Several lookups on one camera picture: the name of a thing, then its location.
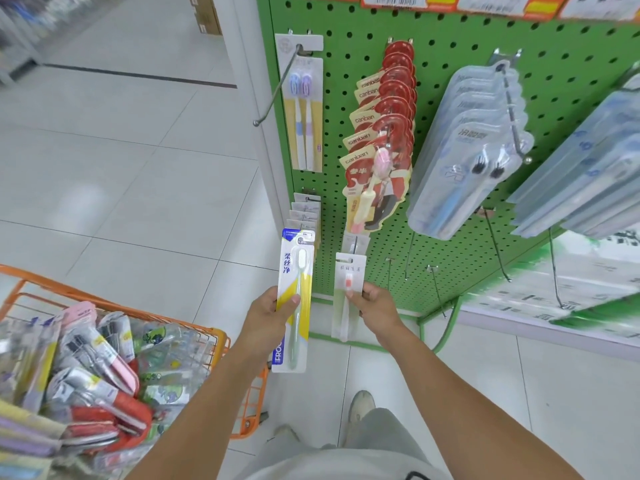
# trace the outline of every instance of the shoe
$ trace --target shoe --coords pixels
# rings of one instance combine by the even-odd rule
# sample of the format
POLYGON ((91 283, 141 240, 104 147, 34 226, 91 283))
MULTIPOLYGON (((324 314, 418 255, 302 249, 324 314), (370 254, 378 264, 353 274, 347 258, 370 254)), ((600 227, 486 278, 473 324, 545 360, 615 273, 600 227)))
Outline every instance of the shoe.
POLYGON ((349 407, 349 422, 347 424, 347 434, 344 443, 349 442, 349 436, 353 434, 353 427, 367 415, 369 411, 376 408, 376 402, 369 391, 359 391, 353 396, 349 407))
POLYGON ((298 437, 297 433, 293 431, 293 428, 290 427, 288 424, 281 424, 279 427, 277 427, 276 430, 273 432, 273 437, 275 438, 276 436, 282 435, 287 431, 293 435, 296 441, 300 441, 300 438, 298 437))

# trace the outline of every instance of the forearm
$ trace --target forearm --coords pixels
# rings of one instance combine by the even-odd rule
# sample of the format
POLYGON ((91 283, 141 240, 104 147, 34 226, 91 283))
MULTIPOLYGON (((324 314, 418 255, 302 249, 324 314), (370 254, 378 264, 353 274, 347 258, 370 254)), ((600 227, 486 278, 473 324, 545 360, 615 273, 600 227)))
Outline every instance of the forearm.
POLYGON ((411 331, 388 341, 455 480, 581 480, 546 444, 460 379, 411 331))
POLYGON ((232 347, 127 480, 215 479, 260 361, 232 347))

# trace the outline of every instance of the pegboard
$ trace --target pegboard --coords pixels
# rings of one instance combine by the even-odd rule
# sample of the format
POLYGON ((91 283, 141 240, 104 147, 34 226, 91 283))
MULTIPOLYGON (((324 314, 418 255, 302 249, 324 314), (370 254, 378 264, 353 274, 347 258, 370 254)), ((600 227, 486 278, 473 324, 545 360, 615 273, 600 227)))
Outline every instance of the pegboard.
MULTIPOLYGON (((532 23, 484 15, 417 13, 366 9, 331 0, 258 0, 269 76, 278 83, 274 33, 324 35, 323 173, 291 169, 282 101, 275 106, 287 179, 293 191, 314 189, 323 197, 322 245, 316 259, 313 291, 333 295, 335 252, 340 250, 346 220, 342 138, 353 133, 348 115, 357 107, 353 91, 358 79, 378 71, 387 39, 413 39, 417 78, 414 157, 453 73, 465 65, 485 65, 494 49, 523 50, 516 68, 527 101, 530 131, 536 145, 531 165, 501 183, 484 202, 495 208, 492 227, 505 264, 547 241, 547 233, 523 239, 511 235, 512 206, 505 202, 555 148, 612 90, 640 58, 640 27, 596 22, 532 23)), ((430 314, 440 304, 433 276, 446 303, 500 273, 486 221, 472 216, 450 241, 414 234, 401 204, 395 215, 371 234, 367 279, 388 287, 399 308, 430 314)))

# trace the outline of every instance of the person's left hand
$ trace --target person's left hand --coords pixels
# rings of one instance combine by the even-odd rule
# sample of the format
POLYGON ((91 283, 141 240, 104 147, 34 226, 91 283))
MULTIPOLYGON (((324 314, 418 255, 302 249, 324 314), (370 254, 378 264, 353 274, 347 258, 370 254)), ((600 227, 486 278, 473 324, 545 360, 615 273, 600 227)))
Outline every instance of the person's left hand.
POLYGON ((280 345, 285 323, 300 303, 300 295, 293 295, 276 311, 277 297, 278 287, 272 286, 253 300, 236 345, 232 347, 260 364, 266 362, 268 354, 280 345))

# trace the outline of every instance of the gray pants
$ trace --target gray pants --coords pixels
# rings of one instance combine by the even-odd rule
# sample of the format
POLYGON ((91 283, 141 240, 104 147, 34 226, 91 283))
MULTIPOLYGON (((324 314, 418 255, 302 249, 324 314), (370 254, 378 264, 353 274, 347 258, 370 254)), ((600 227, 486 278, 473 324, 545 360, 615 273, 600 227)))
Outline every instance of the gray pants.
MULTIPOLYGON (((394 451, 428 463, 418 443, 388 409, 376 408, 350 428, 353 430, 347 435, 343 448, 394 451)), ((244 480, 258 470, 299 454, 331 448, 336 447, 329 444, 322 448, 313 448, 300 443, 290 431, 283 432, 267 441, 260 453, 240 472, 236 480, 244 480)))

